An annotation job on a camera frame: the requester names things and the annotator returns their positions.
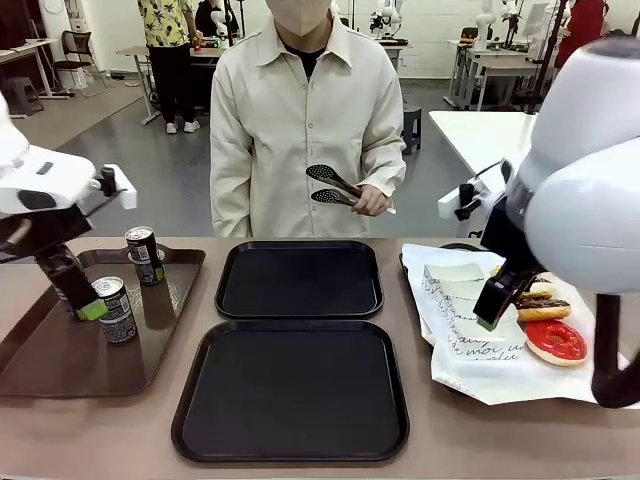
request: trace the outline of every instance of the chair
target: chair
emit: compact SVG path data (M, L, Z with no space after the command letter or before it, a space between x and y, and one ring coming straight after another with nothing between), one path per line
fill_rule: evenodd
M44 110L38 93L27 77L10 78L2 84L2 87L7 93L7 100L10 103L16 102L20 106L20 115L31 116L35 112Z
M76 70L78 68L84 67L94 67L95 73L86 71L91 77L95 78L96 74L100 77L102 81L102 85L104 85L104 90L100 90L99 92L87 94L85 88L80 88L82 95L87 98L95 97L96 95L100 95L101 93L105 93L107 91L107 82L104 80L104 77L98 70L95 60L93 59L93 55L91 54L91 49L89 48L89 39L91 38L91 32L89 33L76 33L71 32L69 30L65 30L62 32L62 50L64 51L65 57L68 58L69 54L78 55L79 60L61 60L53 63L53 68L59 71L70 71ZM91 61L83 61L81 55L88 56Z
M422 148L422 109L420 107L404 107L404 143L407 148L403 155L411 155L413 147L417 146L418 151Z

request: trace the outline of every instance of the square tray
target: square tray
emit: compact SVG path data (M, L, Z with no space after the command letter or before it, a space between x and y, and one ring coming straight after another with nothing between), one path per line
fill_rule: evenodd
M50 287L0 343L0 396L127 396L149 386L205 258L200 250L158 248L167 279L153 287L140 287L126 248L78 257L89 281L124 280L139 332L132 342L109 345L99 322L73 320Z
M380 461L408 434L391 339L362 321L215 327L171 429L196 462Z
M235 320L362 319L383 303L375 253L354 241L243 243L216 293L218 311Z

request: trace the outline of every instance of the red object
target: red object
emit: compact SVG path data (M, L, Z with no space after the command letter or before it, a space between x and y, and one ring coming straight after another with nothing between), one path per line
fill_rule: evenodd
M571 9L567 29L571 36L562 40L556 58L556 68L562 68L573 52L598 40L604 23L604 0L578 0Z
M558 320L530 322L527 338L540 350L563 360L582 360L587 356L587 344L580 333Z

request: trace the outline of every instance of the floral shirt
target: floral shirt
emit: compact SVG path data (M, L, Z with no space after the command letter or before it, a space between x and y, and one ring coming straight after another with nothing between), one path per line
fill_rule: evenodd
M179 47L189 43L184 14L193 14L190 0L138 0L150 47Z

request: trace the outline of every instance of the hand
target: hand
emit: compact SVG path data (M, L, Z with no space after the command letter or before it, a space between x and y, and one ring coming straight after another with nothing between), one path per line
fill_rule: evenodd
M558 37L565 39L571 36L571 32L569 31L568 28L565 27L560 27L560 30L558 30Z
M204 35L200 30L196 30L195 35L193 36L193 46L202 45L202 40L204 39Z
M391 207L391 199L387 198L384 193L371 185L363 185L360 187L362 197L358 200L352 212L358 215L367 215L369 217L377 217L387 211Z

